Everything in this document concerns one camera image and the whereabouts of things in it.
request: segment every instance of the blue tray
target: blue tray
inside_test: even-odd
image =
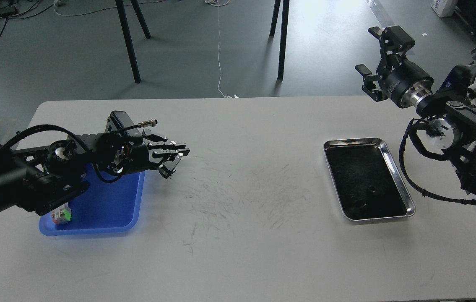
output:
[[[72,220],[64,225],[56,225],[48,213],[40,218],[38,226],[41,233],[46,236],[119,233],[128,231],[136,224],[144,172],[128,174],[114,183],[106,184],[88,166],[85,180],[91,186],[68,203]]]

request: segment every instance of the gray floor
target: gray floor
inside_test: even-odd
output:
[[[64,1],[58,9],[63,14],[114,5],[112,0]],[[40,7],[51,3],[44,0]],[[283,81],[276,80],[280,25],[275,38],[268,36],[272,0],[231,0],[219,9],[203,0],[144,4],[150,40],[133,10],[126,8],[141,84],[134,84],[116,10],[82,17],[48,10],[35,18],[11,20],[0,40],[0,143],[26,128],[45,101],[222,97],[217,91],[218,13],[225,95],[364,94],[354,66],[366,63],[375,69],[380,59],[378,42],[367,29],[394,24],[416,40],[408,57],[435,78],[437,88],[454,65],[470,61],[476,39],[458,19],[439,19],[430,4],[291,1]],[[21,0],[21,5],[26,8],[27,2]]]

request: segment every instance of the table leg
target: table leg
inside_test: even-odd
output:
[[[143,29],[144,36],[147,39],[150,39],[150,32],[148,31],[148,27],[146,26],[143,13],[140,11],[139,2],[138,0],[131,0],[131,1],[132,1],[132,7],[134,8],[135,14],[138,16],[140,26]]]
[[[130,36],[130,29],[128,28],[128,20],[126,19],[126,12],[124,10],[124,2],[122,0],[115,0],[117,4],[117,11],[119,12],[120,25],[122,27],[122,34],[124,35],[124,42],[128,50],[128,57],[130,58],[130,65],[134,74],[134,81],[140,83],[139,69],[137,60],[135,58],[134,45],[132,43],[132,36]]]
[[[275,7],[273,7],[272,27],[270,29],[270,36],[275,35],[277,27],[278,9],[281,7],[281,0],[275,0]]]
[[[282,1],[282,26],[281,26],[281,47],[278,53],[278,79],[284,76],[284,57],[286,55],[286,31],[288,31],[288,10],[290,0]]]

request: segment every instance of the table surface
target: table surface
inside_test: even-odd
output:
[[[413,217],[356,224],[341,213],[324,142],[379,137],[396,160],[413,109],[351,96],[55,101],[31,126],[98,133],[114,109],[157,118],[155,131],[190,155],[168,180],[146,173],[138,223],[124,234],[45,237],[36,214],[0,213],[0,301],[476,298],[472,206],[409,187]],[[448,163],[413,147],[406,160],[423,187],[466,197]]]

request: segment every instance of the stainless steel tray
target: stainless steel tray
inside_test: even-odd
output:
[[[415,204],[383,140],[330,140],[324,153],[346,218],[367,221],[415,214]]]

